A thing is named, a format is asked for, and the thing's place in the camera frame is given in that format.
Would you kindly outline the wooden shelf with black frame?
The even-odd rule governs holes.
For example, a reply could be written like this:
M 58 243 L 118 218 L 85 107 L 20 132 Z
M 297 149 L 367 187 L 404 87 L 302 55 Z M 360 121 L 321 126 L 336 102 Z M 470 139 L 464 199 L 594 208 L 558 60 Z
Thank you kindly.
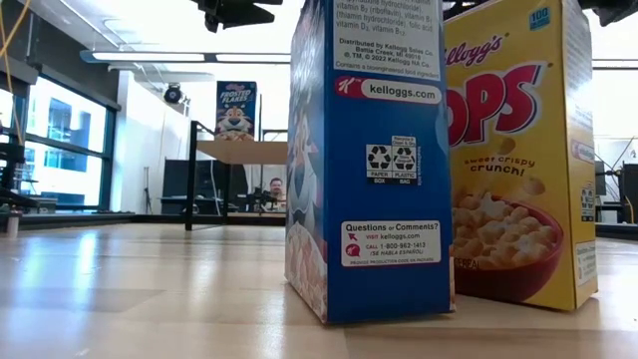
M 199 121 L 191 121 L 189 125 L 188 156 L 187 156 L 187 180 L 186 180 L 186 205 L 183 225 L 186 231 L 192 231 L 195 224 L 206 225 L 255 225 L 255 226 L 283 226 L 285 215 L 281 213 L 258 214 L 257 216 L 230 216 L 229 195 L 231 167 L 239 165 L 250 166 L 283 166 L 286 162 L 287 144 L 283 142 L 234 142 L 219 140 L 200 140 L 197 136 L 199 130 L 204 130 L 210 135 L 214 131 Z M 195 175 L 196 154 L 202 152 L 220 161 L 224 165 L 226 176 L 223 208 L 218 210 L 218 216 L 200 218 L 195 216 L 193 206 L 195 203 Z

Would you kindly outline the black aluminium table frame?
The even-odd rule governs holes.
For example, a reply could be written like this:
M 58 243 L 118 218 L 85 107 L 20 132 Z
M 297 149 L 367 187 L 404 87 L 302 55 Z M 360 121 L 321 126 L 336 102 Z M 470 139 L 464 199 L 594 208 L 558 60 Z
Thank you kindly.
M 181 224 L 184 226 L 183 215 L 167 214 L 133 214 L 133 213 L 62 213 L 62 214 L 23 214 L 18 217 L 18 229 L 59 229 L 65 227 L 99 226 L 124 223 L 144 224 Z M 254 225 L 254 226 L 285 226 L 285 218 L 281 216 L 221 216 L 196 215 L 192 219 L 193 225 Z M 624 239 L 638 242 L 637 224 L 596 224 L 598 237 Z

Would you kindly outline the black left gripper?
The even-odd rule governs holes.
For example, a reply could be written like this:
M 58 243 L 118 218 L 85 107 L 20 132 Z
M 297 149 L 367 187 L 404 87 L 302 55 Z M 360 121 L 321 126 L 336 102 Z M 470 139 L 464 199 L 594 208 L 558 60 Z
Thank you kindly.
M 254 4 L 282 5 L 283 0 L 191 0 L 204 14 L 204 26 L 216 33 L 222 23 L 224 28 L 268 24 L 274 21 L 274 15 Z

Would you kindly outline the person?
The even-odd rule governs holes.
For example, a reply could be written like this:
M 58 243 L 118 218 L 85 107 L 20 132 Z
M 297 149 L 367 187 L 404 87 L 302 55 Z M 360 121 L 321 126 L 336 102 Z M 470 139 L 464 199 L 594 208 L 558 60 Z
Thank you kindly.
M 266 211 L 284 211 L 286 209 L 286 194 L 281 178 L 273 178 L 269 183 L 269 189 L 264 193 Z

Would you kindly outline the yellow Corn Pops cereal box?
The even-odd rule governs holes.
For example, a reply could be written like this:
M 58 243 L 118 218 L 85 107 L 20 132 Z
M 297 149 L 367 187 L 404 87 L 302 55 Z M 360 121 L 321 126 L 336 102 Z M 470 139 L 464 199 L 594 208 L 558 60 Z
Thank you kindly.
M 456 290 L 574 310 L 598 288 L 588 20 L 488 0 L 444 29 Z

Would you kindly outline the black background equipment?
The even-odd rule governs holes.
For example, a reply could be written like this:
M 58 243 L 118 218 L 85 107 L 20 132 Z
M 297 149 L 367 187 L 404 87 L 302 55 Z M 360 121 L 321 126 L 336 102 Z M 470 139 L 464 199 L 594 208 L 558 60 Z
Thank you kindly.
M 611 169 L 605 162 L 595 162 L 595 220 L 638 224 L 638 164 L 622 163 Z

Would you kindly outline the dark background desk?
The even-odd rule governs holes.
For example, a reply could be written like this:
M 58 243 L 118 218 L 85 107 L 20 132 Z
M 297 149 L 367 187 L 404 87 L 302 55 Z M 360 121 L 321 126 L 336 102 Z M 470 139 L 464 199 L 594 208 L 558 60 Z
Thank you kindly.
M 184 214 L 188 185 L 188 160 L 165 160 L 162 196 L 159 198 L 162 214 Z M 223 210 L 226 183 L 229 182 L 228 211 L 238 212 L 245 205 L 248 183 L 245 167 L 233 165 L 230 175 L 225 164 L 215 160 L 198 160 L 194 176 L 195 214 L 218 215 Z

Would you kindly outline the dark framed window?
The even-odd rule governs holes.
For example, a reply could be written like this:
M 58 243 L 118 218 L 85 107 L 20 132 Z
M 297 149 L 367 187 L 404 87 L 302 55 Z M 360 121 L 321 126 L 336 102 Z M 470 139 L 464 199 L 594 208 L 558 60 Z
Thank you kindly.
M 0 60 L 0 143 L 23 147 L 14 191 L 44 212 L 109 206 L 118 84 L 104 65 Z

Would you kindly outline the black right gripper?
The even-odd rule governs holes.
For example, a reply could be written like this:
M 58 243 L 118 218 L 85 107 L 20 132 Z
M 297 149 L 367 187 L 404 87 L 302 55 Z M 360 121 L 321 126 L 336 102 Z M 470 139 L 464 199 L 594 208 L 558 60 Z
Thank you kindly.
M 489 0 L 443 0 L 444 19 L 449 20 Z

